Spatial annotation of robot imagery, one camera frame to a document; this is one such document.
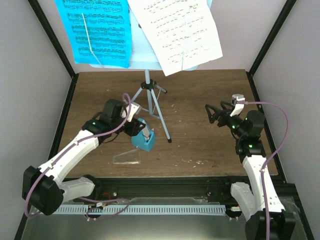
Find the sheet of paper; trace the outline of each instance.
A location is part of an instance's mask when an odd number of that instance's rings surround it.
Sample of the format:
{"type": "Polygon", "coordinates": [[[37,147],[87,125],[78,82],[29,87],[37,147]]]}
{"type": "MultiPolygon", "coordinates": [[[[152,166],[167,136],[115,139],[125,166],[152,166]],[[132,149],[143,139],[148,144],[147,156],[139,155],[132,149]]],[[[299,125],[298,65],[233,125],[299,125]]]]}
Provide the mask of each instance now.
{"type": "Polygon", "coordinates": [[[168,76],[223,56],[206,0],[128,0],[168,76]]]}
{"type": "Polygon", "coordinates": [[[132,35],[127,0],[55,0],[55,4],[76,64],[129,67],[132,35]]]}

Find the blue paper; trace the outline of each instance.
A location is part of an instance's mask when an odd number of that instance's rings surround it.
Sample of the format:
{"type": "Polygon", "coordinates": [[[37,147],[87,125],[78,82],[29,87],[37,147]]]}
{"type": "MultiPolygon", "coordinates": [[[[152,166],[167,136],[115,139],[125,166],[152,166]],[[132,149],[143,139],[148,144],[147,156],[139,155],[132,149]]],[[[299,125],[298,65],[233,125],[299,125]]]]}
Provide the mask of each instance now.
{"type": "Polygon", "coordinates": [[[76,64],[129,67],[132,35],[127,0],[55,0],[55,4],[76,64]],[[98,60],[90,50],[85,23],[98,60]]]}

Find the wooden tabletop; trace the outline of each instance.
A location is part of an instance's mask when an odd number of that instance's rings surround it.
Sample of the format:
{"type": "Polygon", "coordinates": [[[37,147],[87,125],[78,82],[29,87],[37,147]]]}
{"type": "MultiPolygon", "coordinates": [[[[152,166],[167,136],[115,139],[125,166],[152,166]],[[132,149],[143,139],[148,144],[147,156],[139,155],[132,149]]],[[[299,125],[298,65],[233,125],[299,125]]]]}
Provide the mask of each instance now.
{"type": "MultiPolygon", "coordinates": [[[[182,71],[165,77],[162,71],[151,71],[150,77],[168,91],[161,93],[159,104],[172,143],[168,143],[159,119],[141,111],[137,116],[154,128],[156,143],[150,152],[140,151],[139,164],[114,164],[113,156],[133,150],[131,138],[121,133],[113,142],[101,144],[72,169],[69,177],[90,174],[95,177],[182,177],[246,175],[235,140],[228,127],[210,124],[205,104],[219,107],[233,94],[243,94],[247,101],[254,97],[244,70],[182,71]]],[[[144,81],[143,71],[83,72],[79,75],[66,120],[60,149],[80,131],[82,125],[103,110],[108,99],[131,97],[144,81]]],[[[148,108],[146,90],[136,102],[148,108]]],[[[245,106],[245,117],[255,105],[245,106]]],[[[271,154],[265,133],[261,136],[267,156],[271,154]]],[[[277,174],[274,162],[268,165],[277,174]]]]}

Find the music stand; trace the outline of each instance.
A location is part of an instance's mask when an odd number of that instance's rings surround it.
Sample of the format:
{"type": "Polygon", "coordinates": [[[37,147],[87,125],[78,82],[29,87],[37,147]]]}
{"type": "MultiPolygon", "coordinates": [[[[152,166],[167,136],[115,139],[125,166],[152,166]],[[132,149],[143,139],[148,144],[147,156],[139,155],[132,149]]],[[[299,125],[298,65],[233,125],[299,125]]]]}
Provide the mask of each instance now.
{"type": "MultiPolygon", "coordinates": [[[[207,4],[209,8],[211,8],[212,0],[207,0],[207,4]]],[[[160,93],[167,93],[167,90],[163,89],[159,85],[156,84],[155,81],[150,79],[150,70],[162,70],[158,58],[153,51],[144,31],[141,29],[135,15],[131,11],[129,7],[129,15],[130,15],[130,23],[131,23],[131,33],[132,33],[132,55],[129,61],[129,67],[123,68],[119,66],[112,65],[101,65],[101,64],[90,64],[90,66],[94,68],[112,68],[112,69],[136,69],[136,70],[144,70],[145,81],[141,83],[141,87],[133,96],[132,101],[135,101],[138,95],[142,92],[143,89],[146,89],[147,99],[148,99],[148,109],[142,108],[143,110],[149,112],[152,117],[161,120],[163,125],[163,129],[168,139],[168,142],[171,143],[172,140],[170,138],[164,117],[161,113],[161,109],[158,103],[158,99],[160,93]],[[158,96],[156,96],[154,88],[159,90],[158,96]],[[154,115],[155,109],[158,112],[158,115],[154,115]]],[[[187,69],[186,71],[192,71],[197,69],[198,66],[187,69]]]]}

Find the white paper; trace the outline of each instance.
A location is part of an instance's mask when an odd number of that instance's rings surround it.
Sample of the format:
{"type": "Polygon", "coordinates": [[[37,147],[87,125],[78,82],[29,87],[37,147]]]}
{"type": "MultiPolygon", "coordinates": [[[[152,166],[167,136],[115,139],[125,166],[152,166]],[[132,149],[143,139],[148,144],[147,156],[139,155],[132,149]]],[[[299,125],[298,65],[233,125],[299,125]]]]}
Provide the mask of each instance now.
{"type": "Polygon", "coordinates": [[[128,0],[168,76],[223,56],[206,0],[128,0]]]}

